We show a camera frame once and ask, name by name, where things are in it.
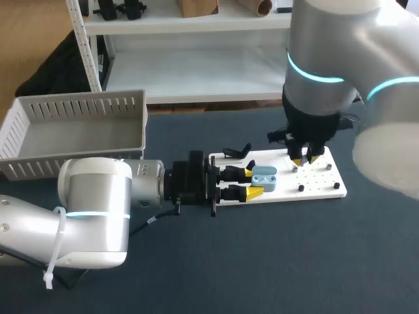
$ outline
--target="gray storage crate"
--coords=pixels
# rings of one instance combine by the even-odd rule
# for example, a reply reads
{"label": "gray storage crate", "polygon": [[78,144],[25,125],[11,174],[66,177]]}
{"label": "gray storage crate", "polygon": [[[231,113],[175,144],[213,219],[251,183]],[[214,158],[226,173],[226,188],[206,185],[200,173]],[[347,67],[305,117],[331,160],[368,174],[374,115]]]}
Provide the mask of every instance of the gray storage crate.
{"label": "gray storage crate", "polygon": [[16,98],[0,130],[0,169],[9,180],[57,177],[72,158],[143,156],[143,90]]}

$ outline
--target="dark tabletop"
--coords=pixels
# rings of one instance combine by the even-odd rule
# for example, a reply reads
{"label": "dark tabletop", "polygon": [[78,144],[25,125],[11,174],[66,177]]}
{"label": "dark tabletop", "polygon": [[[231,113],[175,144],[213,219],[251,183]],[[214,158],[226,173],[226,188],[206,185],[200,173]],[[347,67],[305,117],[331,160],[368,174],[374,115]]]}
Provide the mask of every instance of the dark tabletop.
{"label": "dark tabletop", "polygon": [[[361,106],[351,111],[361,115]],[[282,126],[282,109],[150,116],[145,157],[170,167],[193,149],[277,149],[266,134]],[[30,267],[0,268],[0,311],[417,313],[419,203],[357,172],[355,134],[342,131],[329,143],[344,199],[220,208],[217,218],[184,207],[131,239],[121,267],[90,271],[72,291],[57,282],[45,290],[43,274]],[[56,180],[3,181],[0,194],[59,204]],[[134,211],[131,224],[154,214]]]}

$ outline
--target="white cable tie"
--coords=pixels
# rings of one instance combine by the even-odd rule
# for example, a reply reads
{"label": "white cable tie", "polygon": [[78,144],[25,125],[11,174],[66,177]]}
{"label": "white cable tie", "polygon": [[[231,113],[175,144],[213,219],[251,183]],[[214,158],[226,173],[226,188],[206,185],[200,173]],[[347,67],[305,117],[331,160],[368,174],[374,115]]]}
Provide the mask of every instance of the white cable tie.
{"label": "white cable tie", "polygon": [[150,223],[152,223],[152,222],[154,222],[156,220],[157,220],[157,218],[155,216],[153,216],[149,220],[147,220],[147,224],[150,224]]}
{"label": "white cable tie", "polygon": [[54,243],[54,250],[52,251],[51,261],[48,265],[48,269],[44,273],[44,281],[46,284],[46,288],[48,290],[52,289],[52,280],[54,278],[54,271],[55,264],[57,263],[58,255],[61,250],[61,246],[63,244],[63,237],[64,237],[64,230],[65,230],[65,219],[66,219],[66,212],[64,207],[55,207],[53,210],[54,213],[60,212],[60,223],[58,224],[57,234],[55,237]]}

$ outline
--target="white shelf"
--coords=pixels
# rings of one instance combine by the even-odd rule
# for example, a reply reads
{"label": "white shelf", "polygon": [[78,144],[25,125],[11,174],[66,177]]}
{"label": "white shelf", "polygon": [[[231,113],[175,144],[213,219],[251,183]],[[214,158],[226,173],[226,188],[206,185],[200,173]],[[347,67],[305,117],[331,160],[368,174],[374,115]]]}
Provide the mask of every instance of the white shelf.
{"label": "white shelf", "polygon": [[143,0],[148,6],[143,17],[129,21],[118,19],[106,22],[91,14],[85,23],[87,35],[194,33],[209,31],[246,31],[289,28],[291,14],[278,14],[275,8],[264,17],[256,17],[236,0],[220,0],[219,13],[197,18],[182,18],[176,0]]}
{"label": "white shelf", "polygon": [[106,90],[145,89],[147,104],[279,99],[286,62],[272,47],[119,52]]}

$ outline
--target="blue object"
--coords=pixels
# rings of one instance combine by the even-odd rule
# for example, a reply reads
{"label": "blue object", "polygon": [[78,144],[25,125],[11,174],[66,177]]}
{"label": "blue object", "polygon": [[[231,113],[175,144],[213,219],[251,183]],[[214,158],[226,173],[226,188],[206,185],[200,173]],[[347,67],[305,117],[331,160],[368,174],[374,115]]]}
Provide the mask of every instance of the blue object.
{"label": "blue object", "polygon": [[273,166],[255,166],[251,172],[253,175],[275,175],[278,171]]}
{"label": "blue object", "polygon": [[251,178],[251,186],[263,188],[264,193],[270,193],[276,189],[275,175],[254,175]]}
{"label": "blue object", "polygon": [[419,83],[419,77],[399,77],[394,78],[392,80],[388,80],[380,85],[378,85],[376,88],[371,90],[369,93],[367,100],[370,100],[375,94],[377,94],[379,91],[387,88],[388,86],[398,85],[402,83]]}
{"label": "blue object", "polygon": [[276,173],[278,172],[273,166],[255,166],[251,170],[253,176],[251,178],[251,186],[263,188],[264,193],[270,193],[276,189]]}
{"label": "blue object", "polygon": [[292,65],[292,67],[298,72],[300,73],[302,76],[308,78],[309,80],[314,80],[316,82],[322,82],[322,83],[341,83],[344,82],[343,78],[338,78],[338,77],[318,77],[317,75],[312,75],[309,74],[307,72],[304,72],[302,69],[300,69],[299,67],[297,67],[295,65],[295,63],[293,62],[293,60],[291,59],[291,56],[288,54],[288,60],[289,63]]}
{"label": "blue object", "polygon": [[124,218],[130,219],[130,215],[128,214],[112,214],[112,213],[102,212],[102,211],[74,211],[72,213],[67,213],[66,216],[75,217],[75,218],[86,217],[86,216],[103,216],[103,217],[122,216]]}

